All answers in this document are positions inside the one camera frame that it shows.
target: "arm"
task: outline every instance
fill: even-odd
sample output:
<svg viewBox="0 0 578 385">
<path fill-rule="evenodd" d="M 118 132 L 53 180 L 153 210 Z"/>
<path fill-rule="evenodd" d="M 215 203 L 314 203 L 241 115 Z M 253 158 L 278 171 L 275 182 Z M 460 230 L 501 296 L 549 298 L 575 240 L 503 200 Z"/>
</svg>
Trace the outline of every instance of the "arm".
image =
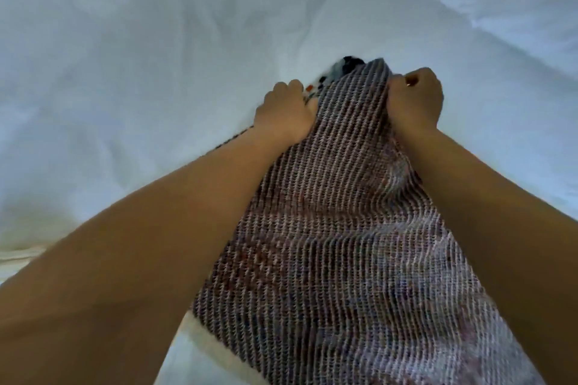
<svg viewBox="0 0 578 385">
<path fill-rule="evenodd" d="M 254 127 L 115 203 L 0 287 L 3 384 L 151 384 L 261 179 L 317 110 L 279 83 Z"/>
<path fill-rule="evenodd" d="M 437 130 L 442 87 L 421 69 L 387 109 L 424 187 L 544 379 L 578 383 L 578 223 Z"/>
</svg>

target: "wrinkled white fabric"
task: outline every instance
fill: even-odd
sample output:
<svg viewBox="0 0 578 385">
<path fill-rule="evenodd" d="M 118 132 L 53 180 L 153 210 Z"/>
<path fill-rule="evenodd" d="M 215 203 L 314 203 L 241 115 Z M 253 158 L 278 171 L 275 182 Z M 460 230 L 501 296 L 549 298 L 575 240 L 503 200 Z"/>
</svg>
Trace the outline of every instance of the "wrinkled white fabric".
<svg viewBox="0 0 578 385">
<path fill-rule="evenodd" d="M 4 251 L 53 242 L 249 124 L 274 82 L 346 54 L 431 66 L 442 130 L 578 217 L 578 0 L 0 0 L 0 12 Z"/>
</svg>

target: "fist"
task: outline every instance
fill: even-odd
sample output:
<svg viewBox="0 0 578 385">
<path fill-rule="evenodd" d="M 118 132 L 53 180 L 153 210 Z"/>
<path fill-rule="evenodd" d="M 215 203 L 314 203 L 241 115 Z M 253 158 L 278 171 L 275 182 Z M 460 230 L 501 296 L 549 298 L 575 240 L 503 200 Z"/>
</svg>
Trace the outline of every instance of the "fist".
<svg viewBox="0 0 578 385">
<path fill-rule="evenodd" d="M 294 79 L 285 84 L 277 82 L 267 93 L 263 104 L 256 109 L 254 127 L 279 137 L 287 146 L 307 137 L 317 116 L 317 98 L 307 104 L 303 84 Z"/>
<path fill-rule="evenodd" d="M 387 113 L 396 131 L 408 126 L 436 129 L 442 113 L 442 84 L 429 68 L 394 75 L 388 82 Z"/>
</svg>

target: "white fabric backdrop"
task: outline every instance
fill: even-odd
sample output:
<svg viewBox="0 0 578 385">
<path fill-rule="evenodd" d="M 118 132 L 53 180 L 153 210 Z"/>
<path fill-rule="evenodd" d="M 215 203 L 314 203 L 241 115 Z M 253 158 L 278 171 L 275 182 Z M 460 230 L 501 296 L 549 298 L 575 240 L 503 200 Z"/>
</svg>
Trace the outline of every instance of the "white fabric backdrop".
<svg viewBox="0 0 578 385">
<path fill-rule="evenodd" d="M 0 13 L 4 251 L 61 237 L 248 125 L 274 82 L 346 54 L 432 67 L 441 128 L 578 217 L 578 0 L 0 0 Z M 203 356 L 185 348 L 171 382 Z"/>
</svg>

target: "striped knit fabric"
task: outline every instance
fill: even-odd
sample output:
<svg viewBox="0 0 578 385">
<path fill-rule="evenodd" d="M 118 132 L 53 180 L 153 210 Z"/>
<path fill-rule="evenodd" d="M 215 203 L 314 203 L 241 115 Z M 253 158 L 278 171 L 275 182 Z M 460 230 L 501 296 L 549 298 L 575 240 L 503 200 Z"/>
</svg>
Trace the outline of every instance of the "striped knit fabric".
<svg viewBox="0 0 578 385">
<path fill-rule="evenodd" d="M 539 384 L 394 139 L 389 69 L 320 96 L 192 311 L 281 384 Z"/>
</svg>

